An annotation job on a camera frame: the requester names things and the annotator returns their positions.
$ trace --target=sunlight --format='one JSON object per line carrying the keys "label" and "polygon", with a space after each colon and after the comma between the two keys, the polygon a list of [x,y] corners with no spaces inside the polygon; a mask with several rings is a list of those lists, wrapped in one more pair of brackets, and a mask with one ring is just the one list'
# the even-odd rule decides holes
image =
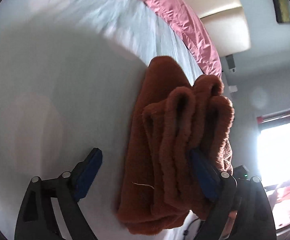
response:
{"label": "sunlight", "polygon": [[262,130],[258,166],[264,187],[290,179],[290,123]]}

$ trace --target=pink cloth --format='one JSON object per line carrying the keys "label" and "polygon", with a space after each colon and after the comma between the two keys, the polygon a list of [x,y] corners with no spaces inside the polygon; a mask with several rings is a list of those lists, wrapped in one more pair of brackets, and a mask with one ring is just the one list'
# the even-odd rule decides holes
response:
{"label": "pink cloth", "polygon": [[201,20],[184,0],[142,0],[182,39],[205,74],[221,77],[217,50]]}

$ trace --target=white bed sheet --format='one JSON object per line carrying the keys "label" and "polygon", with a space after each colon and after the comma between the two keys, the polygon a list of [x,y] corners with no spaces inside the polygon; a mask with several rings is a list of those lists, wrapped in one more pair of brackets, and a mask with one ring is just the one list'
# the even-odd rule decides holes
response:
{"label": "white bed sheet", "polygon": [[2,1],[0,230],[9,240],[31,177],[72,170],[93,147],[103,151],[103,165],[79,206],[98,239],[182,239],[193,214],[157,236],[133,236],[115,217],[130,117],[146,67],[159,55],[175,58],[191,83],[202,74],[141,1]]}

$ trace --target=cream headboard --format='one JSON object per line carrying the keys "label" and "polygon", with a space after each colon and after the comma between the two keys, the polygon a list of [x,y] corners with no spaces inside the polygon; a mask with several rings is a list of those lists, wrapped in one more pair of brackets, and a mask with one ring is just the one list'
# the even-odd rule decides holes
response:
{"label": "cream headboard", "polygon": [[247,20],[240,0],[185,0],[204,23],[220,57],[250,48]]}

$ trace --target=folded towel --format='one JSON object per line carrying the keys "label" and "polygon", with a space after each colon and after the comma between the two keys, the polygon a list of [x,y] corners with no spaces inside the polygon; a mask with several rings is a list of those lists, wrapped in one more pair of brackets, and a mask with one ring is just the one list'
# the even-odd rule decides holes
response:
{"label": "folded towel", "polygon": [[222,92],[217,76],[202,75],[192,87],[172,58],[150,62],[133,113],[117,214],[131,233],[179,227],[189,210],[206,219],[212,203],[192,177],[186,153],[199,147],[220,171],[232,173],[233,108]]}

